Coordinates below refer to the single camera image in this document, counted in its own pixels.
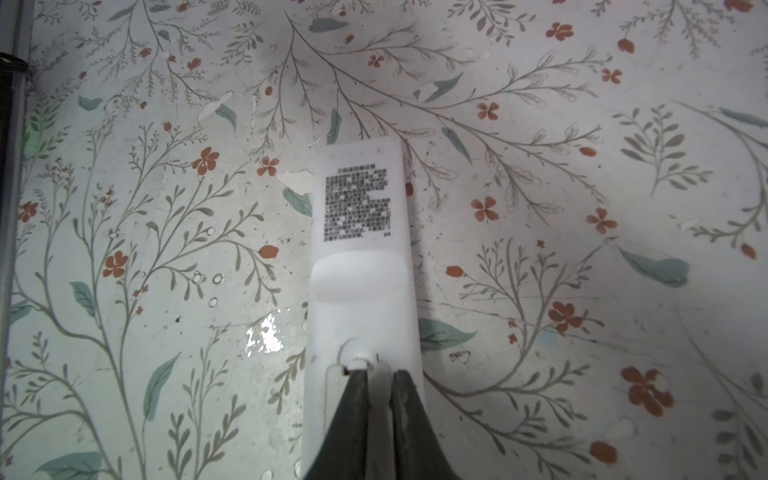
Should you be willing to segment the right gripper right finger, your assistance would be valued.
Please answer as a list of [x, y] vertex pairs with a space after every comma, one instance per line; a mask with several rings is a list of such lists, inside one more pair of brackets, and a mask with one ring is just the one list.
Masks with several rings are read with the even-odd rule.
[[400, 480], [456, 480], [432, 429], [410, 373], [393, 375], [390, 408], [396, 478]]

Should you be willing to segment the white remote control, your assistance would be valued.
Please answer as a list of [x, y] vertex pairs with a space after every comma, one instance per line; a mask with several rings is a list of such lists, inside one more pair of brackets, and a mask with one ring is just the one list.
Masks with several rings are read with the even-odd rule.
[[309, 262], [301, 467], [325, 436], [326, 371], [355, 359], [423, 381], [402, 148], [379, 138], [319, 148]]

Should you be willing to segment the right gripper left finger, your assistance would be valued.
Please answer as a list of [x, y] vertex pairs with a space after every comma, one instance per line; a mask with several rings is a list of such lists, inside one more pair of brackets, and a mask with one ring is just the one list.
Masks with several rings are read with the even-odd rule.
[[364, 479], [367, 468], [369, 388], [366, 370], [342, 373], [346, 380], [319, 453], [305, 479]]

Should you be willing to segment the white battery cover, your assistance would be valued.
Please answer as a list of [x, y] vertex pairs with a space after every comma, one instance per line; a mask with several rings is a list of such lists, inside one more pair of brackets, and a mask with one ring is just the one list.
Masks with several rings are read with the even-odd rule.
[[326, 371], [325, 436], [315, 465], [324, 479], [393, 479], [392, 371], [355, 359]]

